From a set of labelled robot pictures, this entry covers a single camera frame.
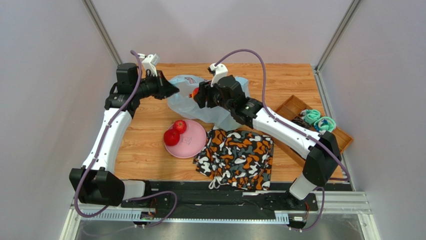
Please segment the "red apple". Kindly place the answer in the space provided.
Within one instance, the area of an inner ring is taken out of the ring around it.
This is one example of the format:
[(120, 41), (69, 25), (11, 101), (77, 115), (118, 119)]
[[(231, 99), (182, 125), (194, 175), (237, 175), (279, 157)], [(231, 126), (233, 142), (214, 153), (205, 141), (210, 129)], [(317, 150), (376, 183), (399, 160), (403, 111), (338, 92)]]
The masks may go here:
[(168, 129), (163, 134), (163, 142), (166, 146), (175, 146), (180, 142), (181, 134), (174, 128)]
[(179, 134), (183, 134), (187, 131), (188, 126), (183, 119), (180, 119), (173, 123), (172, 128), (176, 130)]
[(189, 98), (194, 98), (197, 94), (199, 93), (199, 88), (198, 87), (196, 87), (193, 91), (192, 91), (192, 93), (190, 93), (189, 95), (188, 95), (188, 97)]

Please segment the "light blue plastic bag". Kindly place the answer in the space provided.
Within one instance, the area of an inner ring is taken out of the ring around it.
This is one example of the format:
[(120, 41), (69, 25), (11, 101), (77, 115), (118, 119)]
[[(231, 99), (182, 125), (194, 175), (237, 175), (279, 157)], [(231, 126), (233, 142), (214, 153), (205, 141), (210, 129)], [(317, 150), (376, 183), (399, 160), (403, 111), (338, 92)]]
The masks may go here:
[(215, 127), (225, 131), (236, 130), (242, 126), (234, 120), (228, 110), (220, 106), (200, 108), (194, 99), (190, 97), (190, 94), (193, 93), (195, 88), (199, 87), (200, 83), (206, 82), (207, 86), (210, 87), (211, 83), (208, 79), (195, 75), (181, 74), (173, 77), (169, 82), (177, 87), (179, 92), (167, 99), (167, 105), (183, 118), (198, 119), (204, 123), (214, 124)]

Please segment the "red apple back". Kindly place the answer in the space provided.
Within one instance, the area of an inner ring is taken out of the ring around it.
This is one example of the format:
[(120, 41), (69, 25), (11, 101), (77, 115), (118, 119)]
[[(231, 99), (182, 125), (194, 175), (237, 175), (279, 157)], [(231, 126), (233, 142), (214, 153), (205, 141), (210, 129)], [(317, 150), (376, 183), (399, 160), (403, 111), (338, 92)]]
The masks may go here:
[(179, 134), (183, 134), (187, 131), (188, 126), (183, 119), (180, 119), (173, 123), (172, 128), (176, 130)]

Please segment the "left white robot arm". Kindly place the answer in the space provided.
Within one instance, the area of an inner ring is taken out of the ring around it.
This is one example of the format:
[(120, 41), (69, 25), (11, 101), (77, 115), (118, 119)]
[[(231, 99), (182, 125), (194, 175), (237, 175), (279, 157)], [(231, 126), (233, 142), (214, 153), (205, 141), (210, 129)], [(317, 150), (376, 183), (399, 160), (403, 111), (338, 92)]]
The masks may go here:
[(123, 201), (144, 195), (144, 180), (121, 180), (114, 175), (118, 151), (141, 99), (166, 99), (179, 92), (156, 69), (154, 63), (120, 64), (116, 82), (105, 99), (101, 129), (90, 154), (80, 168), (73, 168), (69, 180), (77, 203), (119, 206)]

